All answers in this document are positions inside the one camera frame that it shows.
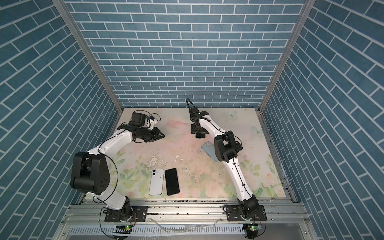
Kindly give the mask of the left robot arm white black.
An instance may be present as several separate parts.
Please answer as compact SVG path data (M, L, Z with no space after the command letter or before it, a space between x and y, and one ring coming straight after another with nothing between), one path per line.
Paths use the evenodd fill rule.
M74 156L70 185L83 193L91 193L113 213L128 216L133 211L130 199L120 194L110 183L107 159L111 159L125 145L137 139L151 143L165 138L157 127L120 125L115 133L99 146Z

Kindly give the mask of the blue phone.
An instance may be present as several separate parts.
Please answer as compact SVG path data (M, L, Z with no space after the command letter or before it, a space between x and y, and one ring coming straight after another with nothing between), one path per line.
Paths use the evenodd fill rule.
M195 133L195 137L197 139L204 139L206 137L205 133Z

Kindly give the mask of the light teal case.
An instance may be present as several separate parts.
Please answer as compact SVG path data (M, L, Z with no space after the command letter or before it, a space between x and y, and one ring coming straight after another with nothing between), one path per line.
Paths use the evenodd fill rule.
M201 149L215 162L219 162L215 154L215 146L211 142L205 142Z

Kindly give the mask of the black phone screen up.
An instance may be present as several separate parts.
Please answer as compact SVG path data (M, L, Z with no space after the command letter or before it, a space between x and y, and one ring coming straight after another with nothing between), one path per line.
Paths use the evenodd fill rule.
M165 180L168 196L180 193L178 173L176 168L165 170Z

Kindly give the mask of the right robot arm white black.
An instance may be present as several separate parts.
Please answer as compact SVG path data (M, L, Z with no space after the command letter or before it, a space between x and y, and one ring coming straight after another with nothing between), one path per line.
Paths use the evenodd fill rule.
M195 133L208 133L214 137L215 155L228 170L236 189L239 211L244 219L251 219L260 209L256 196L249 188L242 173L238 153L243 149L231 131L225 131L210 116L191 117Z

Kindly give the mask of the aluminium front rail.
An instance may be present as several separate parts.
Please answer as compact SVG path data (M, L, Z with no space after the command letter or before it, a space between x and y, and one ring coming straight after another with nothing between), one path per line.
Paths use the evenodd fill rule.
M310 218L303 204L280 200L261 200L265 208L266 220L256 223L268 224L302 224ZM137 216L145 219L145 224L214 224L228 223L228 216L235 216L235 200L162 200L131 201L132 207L146 207L147 211L139 211ZM93 202L71 205L63 219L68 225L96 225L105 218L102 207Z

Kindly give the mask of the white phone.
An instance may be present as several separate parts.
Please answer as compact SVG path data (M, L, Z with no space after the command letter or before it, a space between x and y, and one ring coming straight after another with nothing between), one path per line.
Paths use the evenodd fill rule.
M150 196L159 196L163 193L164 174L164 169L153 170L149 188Z

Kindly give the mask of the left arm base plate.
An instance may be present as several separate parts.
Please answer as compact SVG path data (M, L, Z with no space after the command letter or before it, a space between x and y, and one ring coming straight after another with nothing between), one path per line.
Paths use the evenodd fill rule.
M145 222L147 217L147 206L128 206L121 210L104 209L106 223Z

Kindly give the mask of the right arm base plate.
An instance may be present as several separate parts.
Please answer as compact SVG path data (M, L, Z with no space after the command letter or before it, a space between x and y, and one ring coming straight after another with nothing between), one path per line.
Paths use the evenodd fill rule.
M267 221L266 211L263 205L259 205L254 211L245 210L239 205L223 205L224 211L228 222L239 221Z

